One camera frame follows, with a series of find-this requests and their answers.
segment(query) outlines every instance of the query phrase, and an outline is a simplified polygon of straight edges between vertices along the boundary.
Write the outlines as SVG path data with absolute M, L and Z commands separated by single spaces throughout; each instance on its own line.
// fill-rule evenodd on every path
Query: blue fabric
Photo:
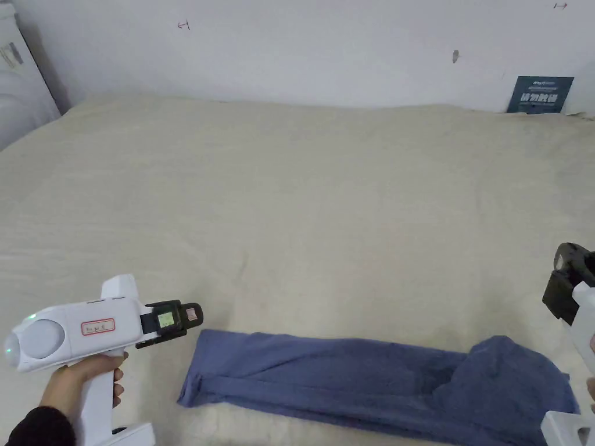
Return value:
M 542 445 L 545 412 L 578 413 L 568 376 L 504 336 L 464 354 L 203 330 L 178 403 L 220 402 L 469 446 Z

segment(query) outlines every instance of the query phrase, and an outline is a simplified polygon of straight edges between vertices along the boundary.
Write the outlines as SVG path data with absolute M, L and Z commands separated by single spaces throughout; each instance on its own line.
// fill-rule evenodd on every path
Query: dark blue sign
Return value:
M 506 113 L 560 113 L 573 77 L 519 76 Z

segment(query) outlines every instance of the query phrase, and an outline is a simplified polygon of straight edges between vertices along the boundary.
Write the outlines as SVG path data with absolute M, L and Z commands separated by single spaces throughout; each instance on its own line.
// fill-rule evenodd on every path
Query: white wall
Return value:
M 595 2 L 568 2 L 14 0 L 62 111 L 131 90 L 504 111 L 517 76 L 575 76 L 566 111 L 595 114 Z

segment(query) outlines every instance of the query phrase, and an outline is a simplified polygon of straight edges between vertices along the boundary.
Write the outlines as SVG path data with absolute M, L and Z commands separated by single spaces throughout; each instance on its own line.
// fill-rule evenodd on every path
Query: bed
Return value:
M 588 409 L 541 295 L 559 243 L 595 249 L 594 168 L 595 123 L 560 115 L 92 100 L 0 153 L 0 321 L 130 272 L 143 301 L 199 302 L 206 328 L 457 351 L 504 334 Z M 181 408 L 197 336 L 132 351 L 115 426 L 150 420 L 182 446 L 418 443 Z M 0 373 L 6 438 L 49 372 Z

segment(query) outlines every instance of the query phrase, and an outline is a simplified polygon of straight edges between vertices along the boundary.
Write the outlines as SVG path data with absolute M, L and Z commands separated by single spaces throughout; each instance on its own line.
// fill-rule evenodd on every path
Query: white handheld gripper device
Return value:
M 572 343 L 595 376 L 595 252 L 563 243 L 543 303 L 562 320 Z M 595 446 L 595 417 L 547 412 L 541 431 L 548 446 Z
M 101 298 L 41 310 L 12 329 L 5 342 L 10 364 L 20 372 L 78 362 L 102 353 L 122 356 L 124 349 L 143 348 L 186 335 L 203 321 L 200 305 L 169 300 L 143 305 L 134 276 L 104 282 Z M 77 446 L 153 446 L 150 423 L 112 431 L 114 373 L 89 381 L 74 424 Z

